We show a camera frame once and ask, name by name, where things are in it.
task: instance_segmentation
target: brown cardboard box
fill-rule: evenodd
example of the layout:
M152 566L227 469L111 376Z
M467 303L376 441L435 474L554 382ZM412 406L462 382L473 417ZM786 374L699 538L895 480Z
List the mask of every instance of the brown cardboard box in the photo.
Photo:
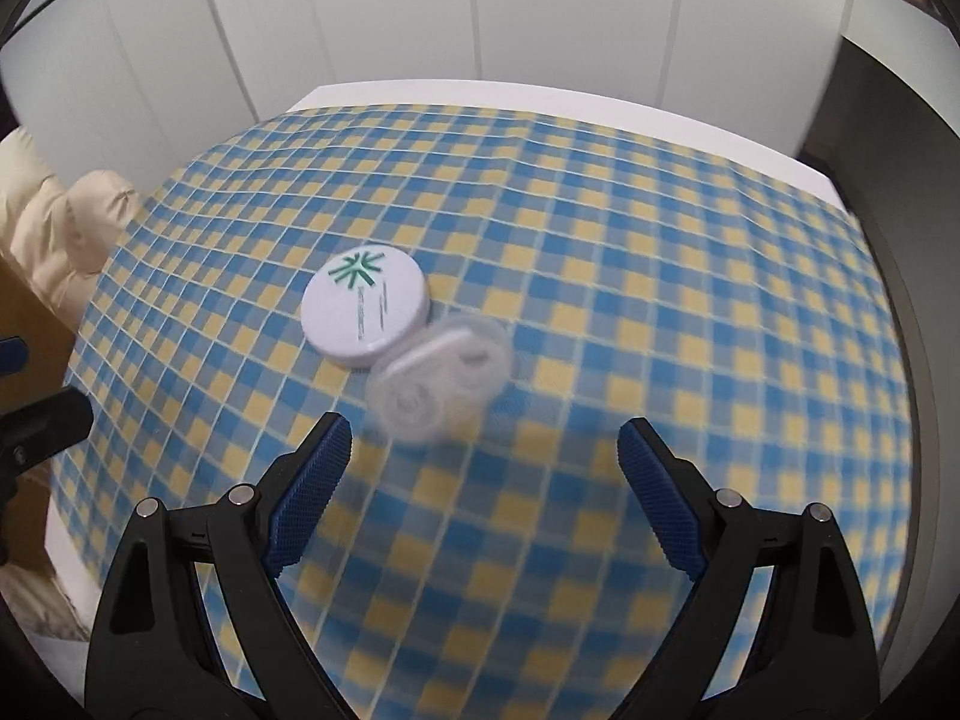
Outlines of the brown cardboard box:
M13 275L3 259L0 259L0 304L0 338L20 336L30 347L27 367L0 379L0 413L6 413L62 386L74 337ZM43 549L50 499L49 474L47 464L41 464L20 477L19 491L8 504L2 525L11 560L43 573L50 570Z

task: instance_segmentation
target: clear plastic container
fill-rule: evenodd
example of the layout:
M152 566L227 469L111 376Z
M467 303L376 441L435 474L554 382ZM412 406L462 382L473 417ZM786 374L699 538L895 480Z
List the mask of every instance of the clear plastic container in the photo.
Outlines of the clear plastic container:
M391 439L426 443L486 409L510 381L514 350L486 317L455 314L380 358L367 380L367 407Z

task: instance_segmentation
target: white wall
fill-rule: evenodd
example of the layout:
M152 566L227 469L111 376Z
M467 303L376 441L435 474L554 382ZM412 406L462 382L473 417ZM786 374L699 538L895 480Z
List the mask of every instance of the white wall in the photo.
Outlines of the white wall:
M793 154L845 4L60 0L0 50L0 73L65 179L106 166L144 189L319 85L365 79L558 86L663 107Z
M853 0L844 37L886 65L960 135L960 47L903 0Z

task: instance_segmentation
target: table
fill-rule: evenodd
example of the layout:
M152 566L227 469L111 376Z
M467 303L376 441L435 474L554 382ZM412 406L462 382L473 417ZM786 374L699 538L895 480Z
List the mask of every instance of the table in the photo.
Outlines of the table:
M352 461L280 586L357 712L606 716L689 586L616 466L616 429L647 415L714 487L829 504L880 635L904 564L909 403L856 219L796 186L829 182L742 143L795 184L717 155L733 136L708 153L542 112L360 101L211 148L107 267L69 377L96 422L54 480L94 575L138 499L205 503L339 410ZM454 440L387 445L365 428L366 374L304 342L306 282L365 241L411 251L433 317L482 312L512 335L515 380ZM764 580L715 689L736 679ZM203 587L227 670L256 690L215 577Z

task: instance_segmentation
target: white round lid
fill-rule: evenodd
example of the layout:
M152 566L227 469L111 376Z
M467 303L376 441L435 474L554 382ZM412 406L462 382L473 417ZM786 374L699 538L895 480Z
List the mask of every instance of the white round lid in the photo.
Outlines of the white round lid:
M344 367L370 367L426 324L424 272L398 248L363 245L331 257L304 291L301 325L320 354Z

